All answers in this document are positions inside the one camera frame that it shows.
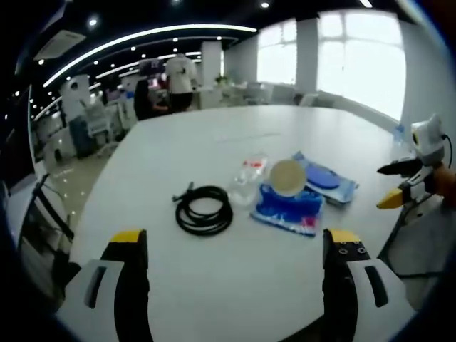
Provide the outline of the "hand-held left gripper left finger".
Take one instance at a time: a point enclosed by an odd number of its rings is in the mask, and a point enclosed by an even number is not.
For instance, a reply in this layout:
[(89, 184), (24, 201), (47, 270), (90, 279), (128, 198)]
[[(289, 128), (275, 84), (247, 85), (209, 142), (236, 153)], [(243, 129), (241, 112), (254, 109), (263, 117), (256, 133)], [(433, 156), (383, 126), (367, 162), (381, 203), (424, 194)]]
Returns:
[(115, 234), (65, 287), (58, 320), (76, 341), (151, 341), (147, 232)]

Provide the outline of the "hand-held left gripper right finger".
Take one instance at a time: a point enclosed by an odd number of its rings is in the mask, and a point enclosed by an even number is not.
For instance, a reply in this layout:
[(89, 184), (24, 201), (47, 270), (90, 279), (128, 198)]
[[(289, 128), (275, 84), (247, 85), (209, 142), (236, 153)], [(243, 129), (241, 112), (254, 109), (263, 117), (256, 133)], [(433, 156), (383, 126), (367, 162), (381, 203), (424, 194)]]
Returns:
[(390, 341), (415, 315), (404, 283), (361, 239), (323, 231), (322, 341)]

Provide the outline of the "person's right hand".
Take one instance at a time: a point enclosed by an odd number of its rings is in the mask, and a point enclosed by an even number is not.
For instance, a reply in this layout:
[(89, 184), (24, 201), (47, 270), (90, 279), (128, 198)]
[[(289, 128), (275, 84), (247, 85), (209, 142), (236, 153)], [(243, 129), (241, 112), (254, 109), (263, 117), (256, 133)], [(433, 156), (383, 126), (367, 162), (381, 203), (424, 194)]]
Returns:
[(435, 193), (447, 200), (455, 198), (455, 173), (448, 167), (441, 164), (433, 171)]

